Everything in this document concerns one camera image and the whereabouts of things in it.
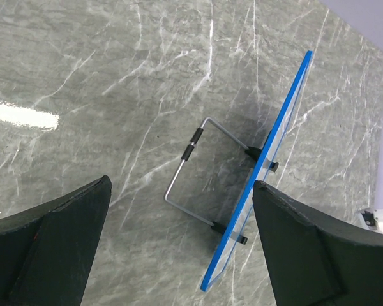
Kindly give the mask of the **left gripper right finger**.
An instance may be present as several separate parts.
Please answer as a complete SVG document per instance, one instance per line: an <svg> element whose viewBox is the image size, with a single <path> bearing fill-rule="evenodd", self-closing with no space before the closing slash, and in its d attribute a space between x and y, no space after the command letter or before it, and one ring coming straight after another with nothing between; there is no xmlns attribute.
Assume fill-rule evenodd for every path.
<svg viewBox="0 0 383 306"><path fill-rule="evenodd" d="M277 305L383 305L383 234L263 181L253 185L253 207Z"/></svg>

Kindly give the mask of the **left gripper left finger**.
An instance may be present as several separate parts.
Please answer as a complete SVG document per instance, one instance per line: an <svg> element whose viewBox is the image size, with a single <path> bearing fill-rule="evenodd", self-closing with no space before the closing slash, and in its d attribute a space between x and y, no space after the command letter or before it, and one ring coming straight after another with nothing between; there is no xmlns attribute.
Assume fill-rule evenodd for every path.
<svg viewBox="0 0 383 306"><path fill-rule="evenodd" d="M80 305L111 194L104 175L0 219L0 305Z"/></svg>

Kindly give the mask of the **blue framed whiteboard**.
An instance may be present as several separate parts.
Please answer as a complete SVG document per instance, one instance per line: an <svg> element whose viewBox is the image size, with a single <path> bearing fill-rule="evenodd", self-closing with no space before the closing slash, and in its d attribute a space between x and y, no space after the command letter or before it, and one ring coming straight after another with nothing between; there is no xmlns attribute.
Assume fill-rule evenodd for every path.
<svg viewBox="0 0 383 306"><path fill-rule="evenodd" d="M286 130L289 128L297 99L301 93L303 81L306 78L309 65L312 61L312 55L313 52L311 50L305 53L296 77L263 147L261 149L250 147L246 150L246 154L255 161L255 167L246 181L228 225L220 230L222 239L214 252L200 286L200 289L204 292L206 292L225 271L236 244L240 243L244 245L248 241L248 238L243 235L243 229L253 208L253 185L257 180L264 181L268 174L278 169L279 163L276 161L276 155Z"/></svg>

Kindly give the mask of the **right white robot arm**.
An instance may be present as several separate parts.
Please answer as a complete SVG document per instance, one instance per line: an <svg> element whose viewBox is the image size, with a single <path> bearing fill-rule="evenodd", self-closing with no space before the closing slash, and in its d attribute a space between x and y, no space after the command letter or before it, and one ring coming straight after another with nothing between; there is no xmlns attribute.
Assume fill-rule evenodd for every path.
<svg viewBox="0 0 383 306"><path fill-rule="evenodd" d="M362 228L383 234L383 209L366 208L357 215Z"/></svg>

